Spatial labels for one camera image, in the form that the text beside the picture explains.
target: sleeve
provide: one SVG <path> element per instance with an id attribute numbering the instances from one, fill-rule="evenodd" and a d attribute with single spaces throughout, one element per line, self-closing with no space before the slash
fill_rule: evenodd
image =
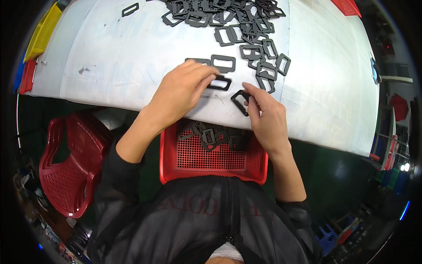
<path id="1" fill-rule="evenodd" d="M 114 141 L 103 161 L 101 182 L 95 192 L 96 225 L 88 244 L 88 255 L 93 263 L 101 262 L 107 245 L 112 244 L 139 207 L 139 170 L 144 159 L 137 164 L 122 160 L 116 152 L 119 139 Z"/>
<path id="2" fill-rule="evenodd" d="M 299 237 L 302 239 L 307 252 L 306 254 L 312 260 L 312 263 L 321 263 L 322 248 L 315 239 L 312 231 L 311 215 L 309 214 L 308 202 L 281 202 L 276 201 L 276 204 L 287 214 L 296 228 Z"/>

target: red plastic chair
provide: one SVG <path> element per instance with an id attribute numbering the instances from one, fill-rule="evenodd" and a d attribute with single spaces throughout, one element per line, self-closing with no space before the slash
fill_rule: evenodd
<path id="1" fill-rule="evenodd" d="M 53 164 L 66 127 L 70 155 L 64 162 Z M 101 163 L 113 138 L 90 112 L 50 121 L 47 146 L 40 161 L 40 181 L 47 198 L 61 214 L 79 218 L 94 201 L 94 191 L 101 179 Z"/>

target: black jacket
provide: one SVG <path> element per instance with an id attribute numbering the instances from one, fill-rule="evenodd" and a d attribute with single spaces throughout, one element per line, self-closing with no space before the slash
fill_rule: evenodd
<path id="1" fill-rule="evenodd" d="M 172 180 L 140 204 L 142 162 L 125 162 L 115 146 L 95 194 L 93 263 L 203 264 L 226 241 L 245 264 L 320 263 L 306 202 L 274 203 L 254 182 L 208 175 Z"/>

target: person's left hand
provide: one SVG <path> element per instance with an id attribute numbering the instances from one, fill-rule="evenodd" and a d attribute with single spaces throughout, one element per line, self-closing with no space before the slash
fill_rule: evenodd
<path id="1" fill-rule="evenodd" d="M 142 111 L 148 111 L 165 129 L 196 107 L 216 74 L 219 74 L 216 68 L 188 60 L 164 76 L 151 102 Z"/>

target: white work table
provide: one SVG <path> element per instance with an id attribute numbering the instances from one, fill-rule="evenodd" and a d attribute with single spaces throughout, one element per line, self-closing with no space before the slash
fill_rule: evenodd
<path id="1" fill-rule="evenodd" d="M 240 57 L 239 45 L 220 47 L 214 27 L 185 23 L 170 27 L 165 3 L 140 0 L 139 10 L 122 17 L 133 0 L 73 0 L 63 12 L 40 56 L 32 91 L 26 95 L 141 110 L 163 76 L 185 58 L 212 54 L 236 57 L 228 91 L 207 89 L 187 118 L 250 129 L 231 102 L 243 81 L 257 85 L 255 70 Z M 330 0 L 279 1 L 286 17 L 271 19 L 278 53 L 292 60 L 278 74 L 271 95 L 287 109 L 289 137 L 369 156 L 378 113 L 373 54 L 357 16 L 344 16 Z"/>

